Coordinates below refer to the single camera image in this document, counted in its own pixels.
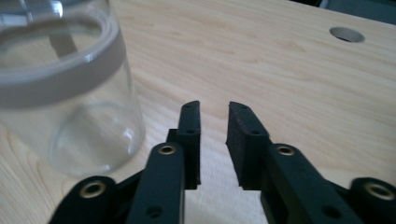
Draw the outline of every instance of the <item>glass jar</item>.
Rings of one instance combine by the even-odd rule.
[[[145,131],[108,1],[10,0],[0,8],[0,120],[68,175],[127,162]]]

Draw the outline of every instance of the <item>wood grain surface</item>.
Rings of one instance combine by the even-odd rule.
[[[266,223],[259,192],[238,187],[225,146],[228,103],[249,105],[274,142],[299,148],[327,179],[396,185],[396,27],[280,0],[114,0],[147,135],[121,181],[201,102],[202,185],[186,223]],[[331,36],[362,33],[362,43]],[[0,127],[0,223],[46,223],[78,182]]]

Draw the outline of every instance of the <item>clear jar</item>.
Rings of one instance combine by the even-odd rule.
[[[108,1],[6,4],[0,120],[68,175],[97,175],[127,162],[145,131]]]

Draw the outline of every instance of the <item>wooden table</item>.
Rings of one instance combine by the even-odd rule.
[[[226,140],[228,103],[249,105],[274,142],[299,148],[348,187],[373,176],[396,185],[396,27],[280,0],[114,0],[147,135],[108,174],[144,168],[201,101],[202,186],[186,194],[186,223],[265,223],[259,192],[238,187]],[[332,27],[362,33],[361,43]],[[78,180],[53,170],[0,128],[0,223],[45,223]]]

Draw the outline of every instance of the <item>plastic container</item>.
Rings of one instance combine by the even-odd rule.
[[[108,1],[16,2],[0,5],[0,120],[68,175],[127,162],[145,131]]]

